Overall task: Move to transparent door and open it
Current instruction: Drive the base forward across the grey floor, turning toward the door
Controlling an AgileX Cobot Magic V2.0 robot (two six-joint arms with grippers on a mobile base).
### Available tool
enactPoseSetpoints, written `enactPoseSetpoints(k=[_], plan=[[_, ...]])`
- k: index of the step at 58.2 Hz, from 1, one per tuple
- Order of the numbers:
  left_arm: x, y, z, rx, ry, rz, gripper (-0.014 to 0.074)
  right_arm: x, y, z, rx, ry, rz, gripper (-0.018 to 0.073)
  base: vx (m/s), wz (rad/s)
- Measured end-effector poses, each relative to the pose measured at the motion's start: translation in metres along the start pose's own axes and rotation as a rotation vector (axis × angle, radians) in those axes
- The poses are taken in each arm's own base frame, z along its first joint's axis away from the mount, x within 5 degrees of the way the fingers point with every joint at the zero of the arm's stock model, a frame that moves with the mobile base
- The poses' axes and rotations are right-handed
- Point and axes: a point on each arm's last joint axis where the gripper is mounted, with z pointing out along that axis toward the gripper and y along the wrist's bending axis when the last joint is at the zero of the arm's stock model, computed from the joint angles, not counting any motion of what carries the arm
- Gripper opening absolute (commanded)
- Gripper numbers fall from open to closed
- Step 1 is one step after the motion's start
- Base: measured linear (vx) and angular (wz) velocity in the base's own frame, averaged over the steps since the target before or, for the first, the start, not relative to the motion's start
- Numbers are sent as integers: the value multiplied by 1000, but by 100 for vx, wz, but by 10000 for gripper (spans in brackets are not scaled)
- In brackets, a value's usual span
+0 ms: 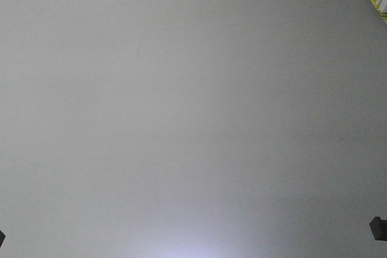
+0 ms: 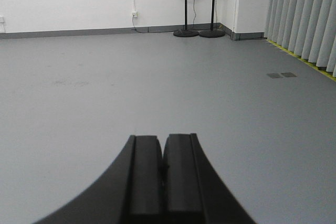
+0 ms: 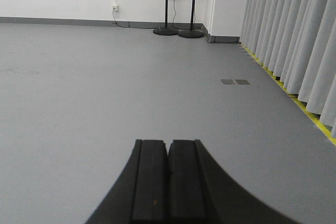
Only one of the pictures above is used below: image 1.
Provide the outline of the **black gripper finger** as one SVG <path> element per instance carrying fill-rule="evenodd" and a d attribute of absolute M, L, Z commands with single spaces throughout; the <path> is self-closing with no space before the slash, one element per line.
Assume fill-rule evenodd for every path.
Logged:
<path fill-rule="evenodd" d="M 387 220 L 376 216 L 369 223 L 369 226 L 375 240 L 387 240 Z"/>
<path fill-rule="evenodd" d="M 4 240 L 5 240 L 5 234 L 2 231 L 0 231 L 0 247 L 2 246 Z"/>

